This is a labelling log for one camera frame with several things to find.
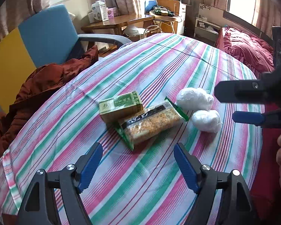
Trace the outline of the dark red jacket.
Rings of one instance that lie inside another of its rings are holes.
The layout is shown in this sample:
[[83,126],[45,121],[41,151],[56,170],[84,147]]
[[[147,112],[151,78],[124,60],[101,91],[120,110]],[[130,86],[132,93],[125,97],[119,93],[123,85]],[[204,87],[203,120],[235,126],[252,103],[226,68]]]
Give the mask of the dark red jacket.
[[98,61],[94,45],[80,58],[36,69],[22,84],[9,112],[0,112],[0,158],[34,113],[60,88]]

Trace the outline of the green tea box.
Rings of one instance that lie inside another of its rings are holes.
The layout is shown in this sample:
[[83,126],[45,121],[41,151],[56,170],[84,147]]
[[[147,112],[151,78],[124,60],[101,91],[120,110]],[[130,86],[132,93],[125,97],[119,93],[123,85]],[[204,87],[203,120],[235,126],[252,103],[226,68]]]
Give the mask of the green tea box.
[[136,91],[117,95],[99,102],[100,117],[105,123],[114,123],[142,110],[143,104]]

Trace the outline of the grey yellow blue chair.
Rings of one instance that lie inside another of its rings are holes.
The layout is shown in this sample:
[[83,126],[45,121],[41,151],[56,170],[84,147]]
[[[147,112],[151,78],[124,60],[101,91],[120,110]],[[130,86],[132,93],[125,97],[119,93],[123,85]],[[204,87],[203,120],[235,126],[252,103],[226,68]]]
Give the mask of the grey yellow blue chair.
[[130,42],[114,34],[78,34],[63,4],[42,10],[11,31],[0,42],[0,111],[8,111],[19,87],[36,68],[81,56],[82,41],[118,47]]

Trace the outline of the wooden side table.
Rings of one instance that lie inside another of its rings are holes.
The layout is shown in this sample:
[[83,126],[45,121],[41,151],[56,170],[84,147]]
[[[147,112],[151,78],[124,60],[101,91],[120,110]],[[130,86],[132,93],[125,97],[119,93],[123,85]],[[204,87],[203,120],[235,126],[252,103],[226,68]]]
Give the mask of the wooden side table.
[[122,35],[122,27],[140,22],[152,21],[154,18],[154,15],[121,15],[109,19],[108,21],[94,22],[82,26],[81,30],[86,34],[89,34],[98,29],[113,29],[116,35]]

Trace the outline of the white carton on table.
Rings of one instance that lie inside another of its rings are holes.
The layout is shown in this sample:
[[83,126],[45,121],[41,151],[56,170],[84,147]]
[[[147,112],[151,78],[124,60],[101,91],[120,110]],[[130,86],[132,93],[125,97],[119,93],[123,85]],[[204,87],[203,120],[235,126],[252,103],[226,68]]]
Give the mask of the white carton on table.
[[108,21],[108,11],[105,0],[99,0],[92,4],[92,15],[95,21]]

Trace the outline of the green wrapped snack bar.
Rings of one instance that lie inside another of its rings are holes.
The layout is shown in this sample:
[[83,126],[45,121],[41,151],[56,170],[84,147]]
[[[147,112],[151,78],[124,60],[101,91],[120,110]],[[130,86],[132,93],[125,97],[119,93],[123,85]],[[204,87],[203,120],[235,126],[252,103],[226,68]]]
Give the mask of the green wrapped snack bar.
[[166,97],[155,106],[118,120],[114,127],[126,146],[133,151],[136,145],[188,121],[189,116]]

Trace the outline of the striped pink green tablecloth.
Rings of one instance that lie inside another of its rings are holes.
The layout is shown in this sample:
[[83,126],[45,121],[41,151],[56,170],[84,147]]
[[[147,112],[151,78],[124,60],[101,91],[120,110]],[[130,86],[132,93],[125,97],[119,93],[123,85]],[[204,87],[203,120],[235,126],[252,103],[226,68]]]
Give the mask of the striped pink green tablecloth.
[[0,218],[16,215],[38,169],[62,170],[95,142],[102,159],[81,200],[93,224],[182,224],[200,181],[189,188],[175,144],[212,170],[256,176],[261,129],[235,123],[215,86],[252,80],[242,62],[203,42],[156,34],[125,45],[58,90],[21,129],[0,159]]

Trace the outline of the white plastic wrapped ball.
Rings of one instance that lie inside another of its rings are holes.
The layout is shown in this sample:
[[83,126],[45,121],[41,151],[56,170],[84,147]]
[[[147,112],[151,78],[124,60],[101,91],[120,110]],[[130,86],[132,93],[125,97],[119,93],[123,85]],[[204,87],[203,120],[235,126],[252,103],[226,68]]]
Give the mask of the white plastic wrapped ball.
[[176,98],[177,105],[187,111],[211,110],[214,97],[202,88],[183,88]]

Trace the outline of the red bed quilt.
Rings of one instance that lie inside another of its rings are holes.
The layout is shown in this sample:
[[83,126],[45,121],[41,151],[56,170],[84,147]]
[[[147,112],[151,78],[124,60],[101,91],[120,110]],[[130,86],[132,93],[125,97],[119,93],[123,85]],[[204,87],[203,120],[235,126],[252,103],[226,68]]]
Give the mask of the red bed quilt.
[[257,78],[274,70],[273,47],[254,34],[223,27],[216,47],[246,65]]

